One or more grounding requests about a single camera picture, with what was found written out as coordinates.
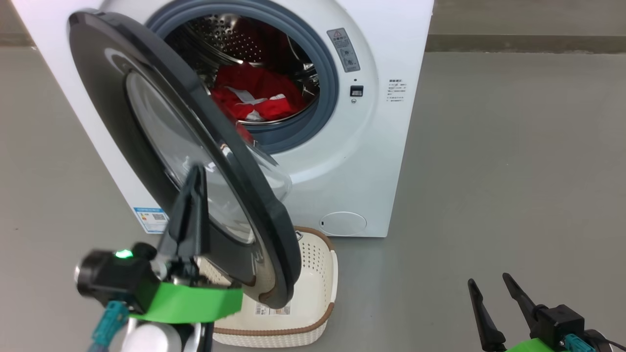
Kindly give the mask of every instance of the sticker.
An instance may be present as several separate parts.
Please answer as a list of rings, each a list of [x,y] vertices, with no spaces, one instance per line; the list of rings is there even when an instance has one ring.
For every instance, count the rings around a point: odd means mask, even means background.
[[[387,85],[387,101],[390,103],[397,103],[404,101],[406,95],[406,83],[402,80],[389,80]]]
[[[133,208],[146,233],[162,234],[167,226],[167,215],[161,208]]]
[[[257,305],[254,309],[254,315],[291,315],[291,301],[289,301],[286,306],[280,309],[272,309],[264,304],[260,304],[259,302],[257,302]]]
[[[328,34],[328,37],[330,37],[332,44],[337,50],[337,54],[339,54],[339,57],[341,58],[341,63],[344,65],[344,71],[359,71],[361,69],[359,66],[359,59],[356,58],[354,47],[352,46],[350,37],[348,37],[348,34],[346,33],[346,29],[331,29],[326,33]]]

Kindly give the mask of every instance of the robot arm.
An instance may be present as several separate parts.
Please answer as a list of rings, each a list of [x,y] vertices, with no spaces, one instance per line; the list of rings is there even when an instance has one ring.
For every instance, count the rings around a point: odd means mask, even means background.
[[[483,295],[473,279],[468,281],[469,296],[474,309],[480,343],[485,352],[612,352],[611,345],[626,351],[618,343],[607,340],[593,329],[585,330],[585,318],[568,306],[561,304],[548,308],[535,304],[521,289],[511,275],[504,273],[502,278],[506,288],[520,307],[528,328],[530,340],[511,349],[504,346],[506,338],[500,332],[483,304]]]
[[[195,258],[208,235],[206,170],[194,166],[172,212],[158,250],[137,243],[131,250],[91,251],[77,267],[76,287],[105,313],[90,352],[108,351],[124,325],[122,352],[210,352],[213,322],[241,310],[238,284],[218,286],[201,276]],[[165,261],[163,281],[152,270]]]

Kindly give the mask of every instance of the basket label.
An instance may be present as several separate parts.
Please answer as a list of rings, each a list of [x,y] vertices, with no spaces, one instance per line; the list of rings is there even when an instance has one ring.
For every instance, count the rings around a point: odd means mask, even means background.
[[[272,309],[264,304],[260,304],[257,302],[256,307],[254,307],[254,315],[290,315],[291,314],[291,301],[287,303],[286,306],[280,309]]]

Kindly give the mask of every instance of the washing machine door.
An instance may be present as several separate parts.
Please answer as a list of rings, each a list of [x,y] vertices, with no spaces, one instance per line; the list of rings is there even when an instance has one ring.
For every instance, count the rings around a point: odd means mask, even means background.
[[[204,165],[211,231],[203,255],[250,297],[284,306],[300,275],[297,238],[280,201],[289,176],[242,138],[195,72],[138,22],[74,13],[69,43],[91,101],[159,205],[170,213],[188,171]]]

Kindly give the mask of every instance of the warning label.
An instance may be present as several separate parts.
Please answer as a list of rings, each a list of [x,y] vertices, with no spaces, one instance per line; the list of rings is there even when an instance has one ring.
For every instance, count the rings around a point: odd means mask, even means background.
[[[406,95],[406,83],[402,80],[389,80],[387,85],[387,101],[397,103],[404,101]]]
[[[133,208],[146,233],[162,234],[167,226],[167,215],[161,208]]]
[[[328,37],[330,37],[332,44],[335,46],[337,50],[337,54],[341,58],[341,63],[344,66],[345,72],[355,72],[359,71],[361,67],[359,66],[359,59],[356,57],[356,53],[354,52],[354,47],[352,46],[352,42],[346,33],[344,28],[331,29],[326,32]]]

